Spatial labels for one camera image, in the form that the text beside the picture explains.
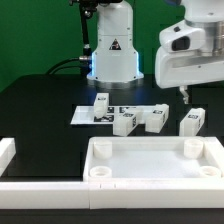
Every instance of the green background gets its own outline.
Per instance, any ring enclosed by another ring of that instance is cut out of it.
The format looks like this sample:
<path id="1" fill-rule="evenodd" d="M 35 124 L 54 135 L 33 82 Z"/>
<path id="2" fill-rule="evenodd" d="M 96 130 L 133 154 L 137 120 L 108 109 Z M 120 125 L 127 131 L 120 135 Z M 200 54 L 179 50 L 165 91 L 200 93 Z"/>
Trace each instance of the green background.
<path id="1" fill-rule="evenodd" d="M 134 46 L 143 73 L 154 73 L 159 32 L 183 15 L 182 7 L 164 0 L 136 0 Z M 88 26 L 94 49 L 96 16 Z M 70 7 L 68 0 L 0 0 L 0 31 L 0 91 L 20 76 L 43 74 L 57 62 L 82 54 L 78 4 Z"/>

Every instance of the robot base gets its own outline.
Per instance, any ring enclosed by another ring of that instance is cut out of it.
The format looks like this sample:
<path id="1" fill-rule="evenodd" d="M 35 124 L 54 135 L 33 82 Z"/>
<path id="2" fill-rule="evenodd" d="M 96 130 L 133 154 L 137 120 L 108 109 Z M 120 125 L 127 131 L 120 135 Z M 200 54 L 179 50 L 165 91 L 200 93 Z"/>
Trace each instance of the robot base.
<path id="1" fill-rule="evenodd" d="M 93 79 L 91 75 L 87 76 L 88 85 L 96 86 L 103 89 L 128 89 L 131 87 L 139 86 L 143 84 L 144 75 L 139 73 L 139 77 L 128 82 L 103 82 L 97 79 Z"/>

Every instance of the black surface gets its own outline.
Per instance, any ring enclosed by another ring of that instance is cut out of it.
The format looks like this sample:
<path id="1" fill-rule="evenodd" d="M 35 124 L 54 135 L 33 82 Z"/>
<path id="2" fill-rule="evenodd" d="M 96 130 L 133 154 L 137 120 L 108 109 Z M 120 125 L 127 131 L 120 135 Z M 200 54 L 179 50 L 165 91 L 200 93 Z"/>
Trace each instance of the black surface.
<path id="1" fill-rule="evenodd" d="M 77 76 L 43 75 L 18 79 L 0 94 L 0 136 L 15 137 L 16 156 L 0 181 L 82 180 L 88 140 L 112 136 L 112 126 L 71 126 L 77 105 L 93 105 L 97 92 L 110 93 L 110 105 L 170 105 L 168 123 L 159 135 L 177 136 L 191 108 L 206 109 L 199 135 L 224 143 L 224 88 L 219 83 L 192 87 L 192 105 L 184 105 L 178 89 L 159 89 L 145 78 L 143 86 L 107 91 L 86 85 Z M 132 136 L 145 133 L 140 125 Z M 2 210 L 0 223 L 223 223 L 223 209 L 147 210 Z"/>

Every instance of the white block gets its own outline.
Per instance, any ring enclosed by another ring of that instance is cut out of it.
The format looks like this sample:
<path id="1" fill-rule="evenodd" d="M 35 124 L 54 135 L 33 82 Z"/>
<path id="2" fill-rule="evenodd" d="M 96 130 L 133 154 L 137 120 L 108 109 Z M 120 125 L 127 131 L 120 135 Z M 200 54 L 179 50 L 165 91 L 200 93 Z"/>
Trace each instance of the white block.
<path id="1" fill-rule="evenodd" d="M 113 122 L 113 134 L 118 136 L 128 136 L 139 124 L 139 111 L 129 109 L 117 117 Z"/>
<path id="2" fill-rule="evenodd" d="M 180 122 L 180 136 L 196 136 L 205 122 L 205 110 L 191 109 Z"/>
<path id="3" fill-rule="evenodd" d="M 94 102 L 94 116 L 102 118 L 107 115 L 109 106 L 109 93 L 98 93 Z"/>
<path id="4" fill-rule="evenodd" d="M 3 138 L 0 141 L 0 176 L 3 174 L 13 156 L 16 154 L 13 138 Z"/>
<path id="5" fill-rule="evenodd" d="M 156 105 L 154 111 L 146 118 L 145 131 L 159 133 L 169 117 L 169 106 Z"/>

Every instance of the white box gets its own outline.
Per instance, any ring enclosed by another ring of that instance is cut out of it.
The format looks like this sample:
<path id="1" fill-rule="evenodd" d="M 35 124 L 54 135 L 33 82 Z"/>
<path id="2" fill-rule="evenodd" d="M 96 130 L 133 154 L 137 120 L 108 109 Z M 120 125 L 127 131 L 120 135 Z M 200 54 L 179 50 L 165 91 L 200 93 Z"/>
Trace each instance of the white box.
<path id="1" fill-rule="evenodd" d="M 153 112 L 146 118 L 146 132 L 159 133 L 169 117 L 169 106 L 166 104 L 156 105 Z"/>
<path id="2" fill-rule="evenodd" d="M 115 117 L 113 122 L 113 134 L 118 136 L 128 136 L 139 124 L 142 110 L 130 108 L 124 114 Z"/>
<path id="3" fill-rule="evenodd" d="M 205 110 L 191 109 L 180 122 L 179 136 L 196 136 L 205 122 Z"/>
<path id="4" fill-rule="evenodd" d="M 109 93 L 97 93 L 94 102 L 94 116 L 99 119 L 107 115 Z"/>

